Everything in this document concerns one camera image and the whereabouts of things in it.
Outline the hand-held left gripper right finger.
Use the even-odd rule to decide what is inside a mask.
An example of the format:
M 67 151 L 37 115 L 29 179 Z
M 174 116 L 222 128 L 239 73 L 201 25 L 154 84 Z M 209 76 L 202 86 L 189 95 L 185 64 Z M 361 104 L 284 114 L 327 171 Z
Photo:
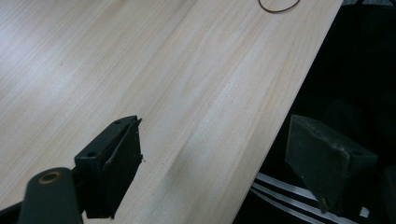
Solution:
M 377 156 L 324 123 L 290 119 L 285 162 L 318 200 L 323 213 L 357 215 Z

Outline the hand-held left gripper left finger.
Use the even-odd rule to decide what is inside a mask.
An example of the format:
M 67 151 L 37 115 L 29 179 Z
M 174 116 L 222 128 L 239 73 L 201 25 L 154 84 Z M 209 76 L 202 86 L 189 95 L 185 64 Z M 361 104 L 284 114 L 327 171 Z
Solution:
M 111 122 L 75 157 L 80 209 L 87 218 L 113 218 L 143 160 L 138 126 L 130 116 Z

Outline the brown rubber band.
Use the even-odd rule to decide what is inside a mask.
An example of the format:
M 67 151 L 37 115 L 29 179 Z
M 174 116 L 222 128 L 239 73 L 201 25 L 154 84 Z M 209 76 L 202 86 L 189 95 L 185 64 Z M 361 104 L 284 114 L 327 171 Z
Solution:
M 297 7 L 300 2 L 301 0 L 258 0 L 262 10 L 273 14 L 288 12 Z

